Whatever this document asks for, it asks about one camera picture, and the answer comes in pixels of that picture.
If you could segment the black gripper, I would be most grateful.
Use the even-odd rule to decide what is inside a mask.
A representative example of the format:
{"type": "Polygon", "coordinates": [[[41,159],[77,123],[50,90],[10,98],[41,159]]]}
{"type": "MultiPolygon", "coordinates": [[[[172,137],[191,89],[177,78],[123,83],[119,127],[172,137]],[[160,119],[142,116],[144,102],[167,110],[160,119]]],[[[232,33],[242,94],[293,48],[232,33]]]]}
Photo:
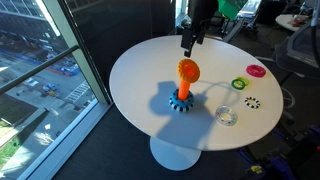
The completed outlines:
{"type": "Polygon", "coordinates": [[[202,45],[211,19],[218,10],[218,0],[189,0],[188,15],[191,25],[183,29],[181,47],[186,57],[191,56],[194,42],[202,45]]]}

